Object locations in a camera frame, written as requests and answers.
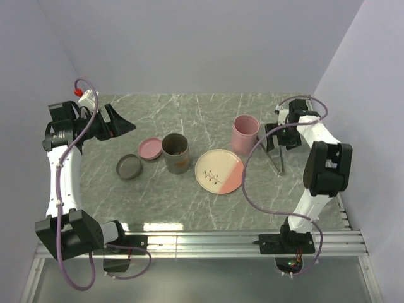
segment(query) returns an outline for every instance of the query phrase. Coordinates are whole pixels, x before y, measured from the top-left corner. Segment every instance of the wall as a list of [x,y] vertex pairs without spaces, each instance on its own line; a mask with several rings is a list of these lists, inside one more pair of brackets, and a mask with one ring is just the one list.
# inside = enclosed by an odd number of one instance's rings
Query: wall
[[39,0],[104,93],[313,93],[362,0]]
[[365,0],[315,96],[324,122],[353,146],[344,204],[363,231],[385,302],[403,302],[404,3]]
[[77,74],[35,1],[2,2],[0,43],[0,293],[1,302],[14,303],[38,242],[35,222],[49,200],[47,105],[74,97]]

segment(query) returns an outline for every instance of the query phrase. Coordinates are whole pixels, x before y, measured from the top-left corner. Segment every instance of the cream and pink plate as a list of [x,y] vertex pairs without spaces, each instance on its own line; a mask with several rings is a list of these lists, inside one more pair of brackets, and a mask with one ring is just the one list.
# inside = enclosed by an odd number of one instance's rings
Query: cream and pink plate
[[195,165],[198,183],[214,194],[228,194],[241,185],[244,164],[228,150],[210,150]]

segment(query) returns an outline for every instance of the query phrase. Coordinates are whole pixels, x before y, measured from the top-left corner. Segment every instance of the green marble surface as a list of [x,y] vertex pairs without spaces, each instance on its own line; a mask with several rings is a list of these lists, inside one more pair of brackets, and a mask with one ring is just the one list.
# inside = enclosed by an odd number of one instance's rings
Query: green marble surface
[[[230,149],[232,122],[239,114],[256,117],[261,126],[276,122],[275,105],[289,95],[106,95],[100,103],[112,103],[137,129],[108,141],[92,139],[83,148],[81,197],[84,209],[99,222],[119,220],[130,230],[245,230],[278,229],[285,217],[261,213],[246,201],[241,188],[217,195],[199,186],[194,175],[197,159],[208,150]],[[117,161],[137,154],[146,138],[181,133],[189,141],[191,167],[172,175],[164,160],[143,162],[135,179],[121,180]],[[293,211],[303,193],[302,175],[309,147],[284,154],[286,174],[275,174],[262,150],[257,150],[247,171],[247,192],[259,205],[271,210]],[[279,157],[273,154],[279,165]],[[332,200],[319,216],[324,229],[342,229],[338,203]]]

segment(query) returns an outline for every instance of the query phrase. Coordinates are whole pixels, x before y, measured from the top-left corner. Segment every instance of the round plate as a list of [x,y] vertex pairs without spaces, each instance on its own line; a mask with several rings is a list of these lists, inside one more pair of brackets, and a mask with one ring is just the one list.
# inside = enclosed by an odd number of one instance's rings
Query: round plate
[[116,165],[116,173],[125,180],[135,178],[142,169],[140,159],[133,154],[123,156]]
[[210,150],[195,165],[198,183],[214,194],[228,194],[241,185],[244,164],[228,150]]
[[139,156],[145,160],[156,159],[162,152],[162,140],[154,137],[144,140],[138,148]]

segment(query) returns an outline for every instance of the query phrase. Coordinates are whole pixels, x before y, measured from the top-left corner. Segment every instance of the cup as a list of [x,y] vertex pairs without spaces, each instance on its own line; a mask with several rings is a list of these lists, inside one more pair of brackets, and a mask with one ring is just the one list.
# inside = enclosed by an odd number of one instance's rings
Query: cup
[[189,168],[188,140],[181,134],[168,134],[162,142],[165,166],[171,174],[185,173]]
[[259,122],[253,116],[241,115],[235,118],[230,141],[233,152],[238,155],[248,156],[256,143],[258,131]]

